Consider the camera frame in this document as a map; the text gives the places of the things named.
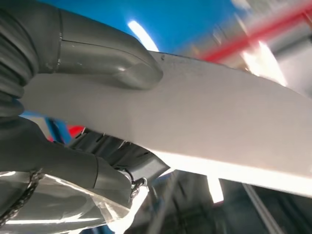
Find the black hose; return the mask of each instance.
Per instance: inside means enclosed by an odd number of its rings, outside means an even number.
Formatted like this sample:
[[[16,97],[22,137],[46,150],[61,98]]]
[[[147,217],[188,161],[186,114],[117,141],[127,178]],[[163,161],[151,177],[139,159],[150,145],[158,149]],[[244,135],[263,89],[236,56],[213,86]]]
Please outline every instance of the black hose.
[[[0,117],[23,112],[17,99],[39,70],[37,55],[28,35],[18,22],[0,10]]]

